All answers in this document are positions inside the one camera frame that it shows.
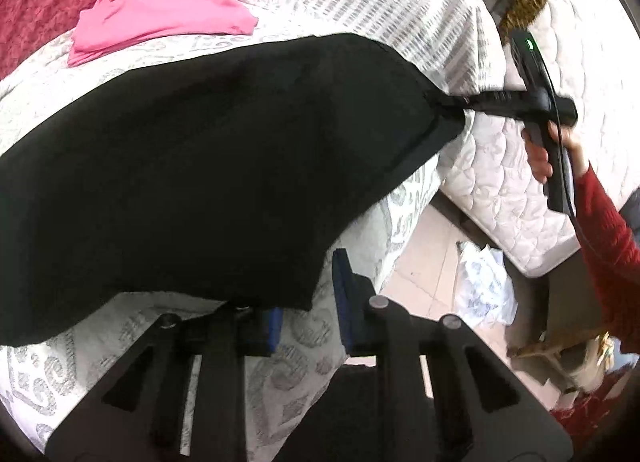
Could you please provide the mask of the red sleeved right forearm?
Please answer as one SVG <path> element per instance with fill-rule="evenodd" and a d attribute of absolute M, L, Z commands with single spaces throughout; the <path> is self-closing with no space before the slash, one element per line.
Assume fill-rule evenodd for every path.
<path fill-rule="evenodd" d="M 639 246 L 592 169 L 575 182 L 584 258 L 608 332 L 623 352 L 639 352 Z"/>

